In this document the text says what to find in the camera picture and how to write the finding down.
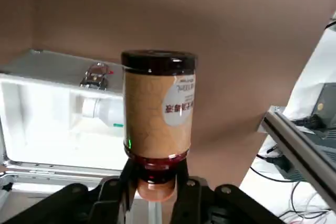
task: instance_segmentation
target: open aluminum case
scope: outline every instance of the open aluminum case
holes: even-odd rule
[[[97,63],[109,73],[93,88],[80,87]],[[10,193],[0,191],[0,222],[65,185],[94,188],[102,178],[120,175],[128,159],[123,128],[83,117],[81,105],[85,98],[122,99],[121,65],[30,50],[1,71],[0,186],[14,184]],[[134,212],[146,223],[147,209],[157,216],[155,207],[136,199],[128,223]]]

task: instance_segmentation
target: jar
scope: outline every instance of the jar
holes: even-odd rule
[[[139,164],[140,196],[163,201],[191,144],[196,56],[134,50],[122,53],[122,64],[125,151]]]

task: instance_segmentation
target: plastic bottle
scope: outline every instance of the plastic bottle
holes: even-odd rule
[[[82,115],[87,118],[99,118],[108,127],[123,127],[123,100],[121,97],[115,99],[85,98]]]
[[[176,165],[191,144],[196,57],[178,51],[125,51],[122,64],[125,151],[140,167],[140,196],[164,201],[173,194]]]

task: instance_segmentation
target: brown paper label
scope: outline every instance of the brown paper label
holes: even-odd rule
[[[195,75],[125,72],[125,144],[136,155],[167,158],[190,147]]]

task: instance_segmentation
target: metal latch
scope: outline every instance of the metal latch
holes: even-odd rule
[[[81,87],[106,90],[108,81],[106,75],[109,73],[109,66],[105,63],[97,62],[92,64],[85,73],[85,77],[80,82]]]

